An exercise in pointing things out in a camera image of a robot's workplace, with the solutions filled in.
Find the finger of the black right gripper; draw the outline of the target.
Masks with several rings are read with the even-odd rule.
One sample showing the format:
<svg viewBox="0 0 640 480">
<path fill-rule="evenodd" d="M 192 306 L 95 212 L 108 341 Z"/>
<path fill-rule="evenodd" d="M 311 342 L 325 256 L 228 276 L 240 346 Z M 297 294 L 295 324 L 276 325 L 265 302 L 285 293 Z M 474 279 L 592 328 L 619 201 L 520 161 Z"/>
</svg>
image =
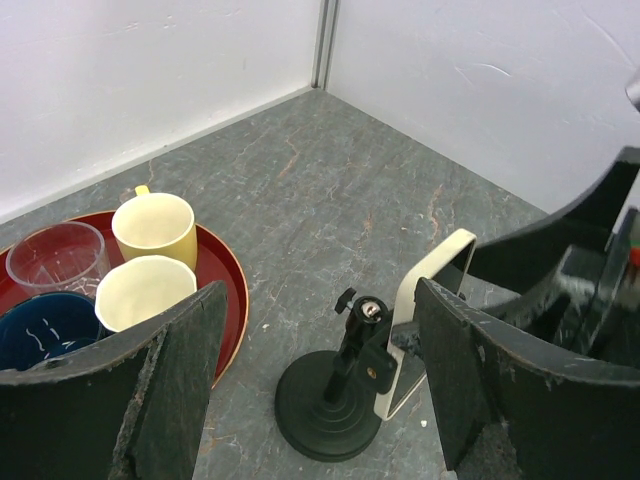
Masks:
<svg viewBox="0 0 640 480">
<path fill-rule="evenodd" d="M 469 275 L 523 294 L 555 267 L 569 246 L 602 251 L 638 172 L 639 149 L 623 148 L 609 169 L 570 204 L 478 246 Z"/>
<path fill-rule="evenodd" d="M 605 250 L 576 245 L 540 283 L 484 311 L 543 341 L 617 365 L 639 366 L 639 210 Z"/>
</svg>

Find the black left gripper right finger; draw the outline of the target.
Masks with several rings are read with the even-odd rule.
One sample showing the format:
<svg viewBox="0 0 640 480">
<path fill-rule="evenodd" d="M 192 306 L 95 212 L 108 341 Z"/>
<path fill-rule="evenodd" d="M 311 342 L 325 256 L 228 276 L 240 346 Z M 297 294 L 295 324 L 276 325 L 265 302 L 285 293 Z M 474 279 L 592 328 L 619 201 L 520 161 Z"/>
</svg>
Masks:
<svg viewBox="0 0 640 480">
<path fill-rule="evenodd" d="M 636 479 L 639 372 L 442 302 L 428 383 L 447 468 L 487 425 L 506 429 L 527 479 Z"/>
</svg>

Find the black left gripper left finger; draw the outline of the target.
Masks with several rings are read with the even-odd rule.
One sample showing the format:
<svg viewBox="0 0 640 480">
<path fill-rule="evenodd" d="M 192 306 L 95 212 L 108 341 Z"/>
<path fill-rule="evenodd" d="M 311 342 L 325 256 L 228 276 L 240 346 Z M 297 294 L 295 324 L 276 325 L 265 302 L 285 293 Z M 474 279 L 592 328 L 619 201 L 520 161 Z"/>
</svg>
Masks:
<svg viewBox="0 0 640 480">
<path fill-rule="evenodd" d="M 2 372 L 2 478 L 191 478 L 226 314 L 226 285 L 213 282 L 121 333 Z"/>
</svg>

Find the black smartphone pink case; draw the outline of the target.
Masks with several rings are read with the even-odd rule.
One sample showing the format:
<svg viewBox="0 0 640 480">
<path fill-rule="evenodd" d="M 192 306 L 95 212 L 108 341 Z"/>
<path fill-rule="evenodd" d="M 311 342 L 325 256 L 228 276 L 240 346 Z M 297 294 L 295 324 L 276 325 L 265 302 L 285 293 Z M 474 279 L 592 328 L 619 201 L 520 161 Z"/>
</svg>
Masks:
<svg viewBox="0 0 640 480">
<path fill-rule="evenodd" d="M 376 395 L 374 413 L 393 418 L 427 382 L 442 302 L 460 293 L 476 247 L 476 235 L 460 228 L 412 266 L 396 291 L 385 352 L 392 360 L 391 386 Z"/>
</svg>

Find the black phone stand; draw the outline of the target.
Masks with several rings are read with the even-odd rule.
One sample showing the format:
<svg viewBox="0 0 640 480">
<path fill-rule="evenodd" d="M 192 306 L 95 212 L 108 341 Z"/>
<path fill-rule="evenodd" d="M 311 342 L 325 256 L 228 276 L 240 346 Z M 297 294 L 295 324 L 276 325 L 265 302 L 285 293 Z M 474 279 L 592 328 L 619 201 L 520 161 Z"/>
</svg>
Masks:
<svg viewBox="0 0 640 480">
<path fill-rule="evenodd" d="M 387 351 L 392 313 L 375 296 L 346 289 L 335 311 L 348 310 L 340 348 L 317 350 L 293 361 L 277 384 L 274 413 L 284 439 L 316 461 L 335 463 L 362 453 L 381 419 L 378 394 L 391 390 L 398 362 Z"/>
</svg>

